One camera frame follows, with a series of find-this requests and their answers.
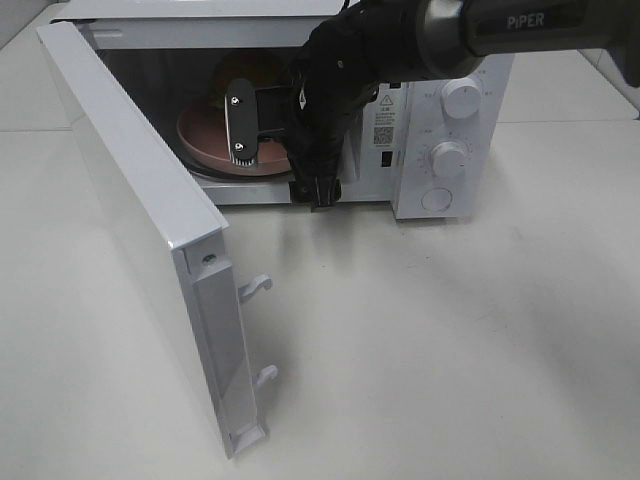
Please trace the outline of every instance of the control knob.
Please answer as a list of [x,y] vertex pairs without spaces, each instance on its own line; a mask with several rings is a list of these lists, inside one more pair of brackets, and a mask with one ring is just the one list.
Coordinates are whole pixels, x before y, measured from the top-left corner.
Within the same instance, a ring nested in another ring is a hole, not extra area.
[[468,158],[467,148],[457,141],[443,142],[431,150],[430,154],[434,175],[444,178],[462,173]]
[[481,103],[482,87],[472,77],[451,80],[442,89],[442,109],[456,120],[476,113]]

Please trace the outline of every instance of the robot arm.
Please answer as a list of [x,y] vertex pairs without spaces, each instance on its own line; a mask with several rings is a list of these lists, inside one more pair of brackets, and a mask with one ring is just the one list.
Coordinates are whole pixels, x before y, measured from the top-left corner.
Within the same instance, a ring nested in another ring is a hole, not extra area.
[[345,133],[380,83],[463,77],[494,53],[573,48],[607,48],[640,86],[640,2],[361,0],[313,30],[290,66],[292,85],[230,85],[231,158],[250,168],[258,141],[276,138],[295,175],[292,199],[329,207],[340,199]]

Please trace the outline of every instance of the tabletop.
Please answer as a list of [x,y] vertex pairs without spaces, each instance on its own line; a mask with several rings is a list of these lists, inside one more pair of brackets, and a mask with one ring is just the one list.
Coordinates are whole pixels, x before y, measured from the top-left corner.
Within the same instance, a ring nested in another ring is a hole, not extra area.
[[0,51],[0,111],[3,478],[637,478],[640,123],[576,52],[516,59],[471,219],[223,209],[237,280],[274,280],[243,306],[252,365],[281,372],[232,461],[33,27]]

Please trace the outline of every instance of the warning label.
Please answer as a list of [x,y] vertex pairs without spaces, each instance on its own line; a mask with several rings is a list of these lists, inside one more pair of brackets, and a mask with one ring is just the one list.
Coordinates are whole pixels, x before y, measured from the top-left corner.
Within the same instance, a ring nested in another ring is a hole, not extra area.
[[382,97],[380,105],[383,107],[390,107],[391,105],[393,105],[393,100],[391,100],[391,97],[389,95],[385,95],[384,97]]
[[383,90],[373,108],[371,141],[375,147],[388,148],[396,143],[395,128],[403,90]]

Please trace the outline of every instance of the microwave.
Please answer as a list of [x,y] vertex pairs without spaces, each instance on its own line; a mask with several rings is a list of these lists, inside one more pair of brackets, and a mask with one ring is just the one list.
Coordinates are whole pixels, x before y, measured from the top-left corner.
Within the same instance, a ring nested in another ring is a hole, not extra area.
[[[255,392],[277,368],[254,374],[241,312],[271,279],[236,285],[216,205],[291,203],[292,175],[279,154],[248,175],[224,163],[215,90],[240,66],[273,78],[339,3],[71,0],[38,29],[105,218],[228,457],[266,436]],[[388,202],[398,220],[471,215],[512,61],[381,85],[345,137],[341,202]]]

